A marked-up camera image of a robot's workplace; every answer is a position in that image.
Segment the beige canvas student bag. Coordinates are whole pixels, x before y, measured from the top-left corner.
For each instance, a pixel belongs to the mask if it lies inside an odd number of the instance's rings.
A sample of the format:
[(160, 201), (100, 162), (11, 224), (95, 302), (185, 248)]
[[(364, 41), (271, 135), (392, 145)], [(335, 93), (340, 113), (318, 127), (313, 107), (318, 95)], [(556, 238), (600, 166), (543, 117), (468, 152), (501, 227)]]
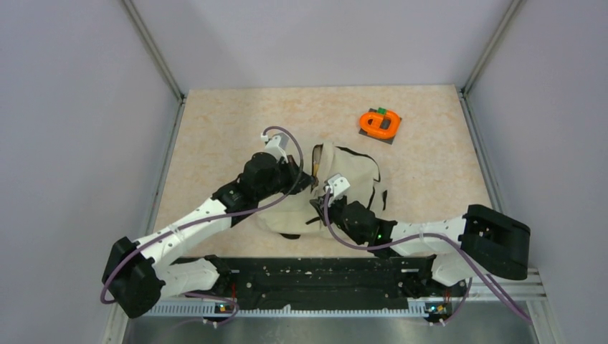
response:
[(329, 211), (338, 210), (338, 202), (359, 202), (381, 216), (386, 209), (387, 188), (379, 164), (369, 154), (329, 141), (307, 145), (303, 172), (314, 178), (296, 195), (254, 215), (261, 229), (276, 234), (329, 237), (323, 210), (310, 202), (324, 202), (330, 192)]

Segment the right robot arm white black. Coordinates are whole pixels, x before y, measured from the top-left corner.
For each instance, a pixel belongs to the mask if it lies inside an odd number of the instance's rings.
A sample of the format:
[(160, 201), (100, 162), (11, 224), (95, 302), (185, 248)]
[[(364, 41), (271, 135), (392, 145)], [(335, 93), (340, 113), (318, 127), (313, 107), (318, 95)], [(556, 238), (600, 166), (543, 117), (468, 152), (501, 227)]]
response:
[(351, 249), (378, 258), (431, 257), (420, 276), (429, 295), (469, 277), (521, 281), (528, 276), (531, 230), (524, 223), (481, 204), (465, 214), (425, 223), (386, 220), (346, 197), (326, 203), (310, 200), (331, 236)]

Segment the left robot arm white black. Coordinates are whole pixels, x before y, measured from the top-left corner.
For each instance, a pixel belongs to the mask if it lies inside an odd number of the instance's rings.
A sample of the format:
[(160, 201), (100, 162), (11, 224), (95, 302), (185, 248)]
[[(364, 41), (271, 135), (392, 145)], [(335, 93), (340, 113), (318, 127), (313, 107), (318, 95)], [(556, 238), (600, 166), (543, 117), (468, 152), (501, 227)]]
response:
[(218, 259), (179, 259), (209, 237), (268, 209), (262, 204), (265, 199), (274, 197), (278, 204), (315, 181), (292, 156), (254, 154), (235, 180), (221, 186), (184, 218), (148, 236), (133, 241), (125, 236), (116, 241), (103, 272), (100, 301), (119, 304), (133, 319), (169, 297), (204, 290), (213, 296), (225, 294), (230, 270)]

